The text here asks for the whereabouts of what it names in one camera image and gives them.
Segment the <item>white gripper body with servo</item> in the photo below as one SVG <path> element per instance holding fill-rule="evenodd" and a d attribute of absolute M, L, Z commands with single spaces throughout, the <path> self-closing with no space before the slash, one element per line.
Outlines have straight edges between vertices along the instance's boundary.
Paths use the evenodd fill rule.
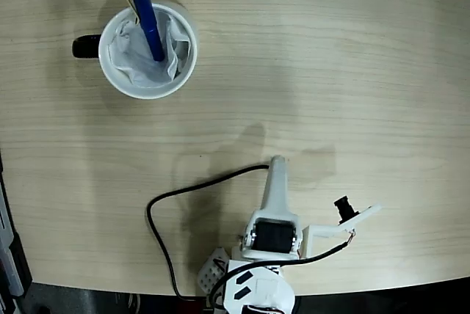
<path fill-rule="evenodd" d="M 240 256 L 252 261 L 299 260 L 300 217 L 290 211 L 254 211 L 245 228 Z"/>

